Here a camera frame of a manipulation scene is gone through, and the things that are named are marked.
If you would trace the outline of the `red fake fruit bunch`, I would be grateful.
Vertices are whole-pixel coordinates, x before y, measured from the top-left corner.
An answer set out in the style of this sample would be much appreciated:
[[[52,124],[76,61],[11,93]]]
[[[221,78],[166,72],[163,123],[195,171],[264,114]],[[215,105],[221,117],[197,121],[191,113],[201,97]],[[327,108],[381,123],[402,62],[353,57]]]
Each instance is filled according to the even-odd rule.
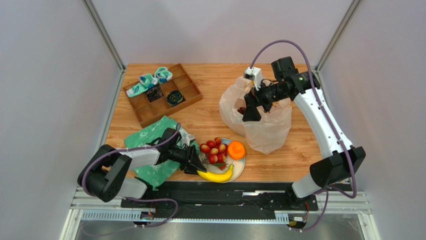
[[[213,140],[202,143],[199,149],[202,153],[201,162],[204,165],[211,165],[220,170],[227,168],[228,145],[223,143],[221,137],[216,137]]]

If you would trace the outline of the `translucent white plastic bag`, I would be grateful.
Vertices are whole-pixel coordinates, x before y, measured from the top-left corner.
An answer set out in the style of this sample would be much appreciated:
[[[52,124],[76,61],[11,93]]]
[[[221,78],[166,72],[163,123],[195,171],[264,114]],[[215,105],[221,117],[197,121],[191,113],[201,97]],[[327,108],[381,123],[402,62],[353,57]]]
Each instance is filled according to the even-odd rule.
[[[229,86],[219,101],[219,114],[225,125],[234,132],[245,137],[247,144],[255,151],[268,155],[283,147],[292,123],[292,104],[290,99],[280,100],[272,104],[270,112],[265,113],[260,106],[260,121],[243,121],[238,108],[245,107],[244,95],[254,84],[238,77]]]

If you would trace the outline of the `yellow fake banana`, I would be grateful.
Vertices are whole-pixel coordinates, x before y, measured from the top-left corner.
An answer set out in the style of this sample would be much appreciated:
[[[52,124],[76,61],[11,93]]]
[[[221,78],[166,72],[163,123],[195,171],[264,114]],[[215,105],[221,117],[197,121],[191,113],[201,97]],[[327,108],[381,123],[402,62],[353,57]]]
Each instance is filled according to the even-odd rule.
[[[213,183],[226,183],[229,182],[234,176],[234,165],[225,165],[224,170],[220,170],[216,166],[208,166],[206,171],[197,170],[197,174],[204,180]]]

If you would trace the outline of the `orange fake tangerine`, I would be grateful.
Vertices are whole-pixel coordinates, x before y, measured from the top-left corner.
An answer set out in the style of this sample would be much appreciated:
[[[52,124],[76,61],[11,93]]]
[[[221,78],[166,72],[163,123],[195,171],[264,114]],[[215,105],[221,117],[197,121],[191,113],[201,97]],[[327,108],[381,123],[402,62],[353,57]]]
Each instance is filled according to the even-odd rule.
[[[227,153],[233,160],[240,160],[246,156],[246,149],[239,141],[232,141],[228,144]]]

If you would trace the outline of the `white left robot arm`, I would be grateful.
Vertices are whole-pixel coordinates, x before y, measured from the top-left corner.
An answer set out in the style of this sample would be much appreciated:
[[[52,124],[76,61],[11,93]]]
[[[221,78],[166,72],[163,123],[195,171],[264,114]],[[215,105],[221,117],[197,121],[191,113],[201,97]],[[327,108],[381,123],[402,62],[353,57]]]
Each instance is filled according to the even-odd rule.
[[[161,137],[147,145],[134,148],[114,148],[102,145],[77,178],[77,183],[90,196],[107,203],[116,197],[141,199],[148,183],[140,178],[129,178],[130,169],[158,167],[166,161],[179,164],[186,174],[206,173],[207,169],[192,145],[193,135],[182,136],[180,126],[166,128]]]

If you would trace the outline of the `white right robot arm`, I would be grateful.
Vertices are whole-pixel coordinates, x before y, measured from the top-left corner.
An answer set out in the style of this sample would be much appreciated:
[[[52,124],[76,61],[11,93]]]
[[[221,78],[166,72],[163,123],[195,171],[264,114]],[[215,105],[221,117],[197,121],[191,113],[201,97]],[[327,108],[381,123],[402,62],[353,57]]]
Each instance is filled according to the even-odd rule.
[[[299,72],[291,57],[271,64],[275,80],[266,83],[260,68],[250,66],[244,78],[254,82],[245,94],[244,122],[259,122],[259,107],[268,113],[281,100],[289,99],[301,110],[318,142],[322,159],[310,165],[309,173],[295,181],[287,191],[294,199],[303,199],[323,190],[337,190],[337,182],[349,179],[356,188],[355,173],[366,157],[361,146],[354,146],[333,117],[321,85],[308,70]]]

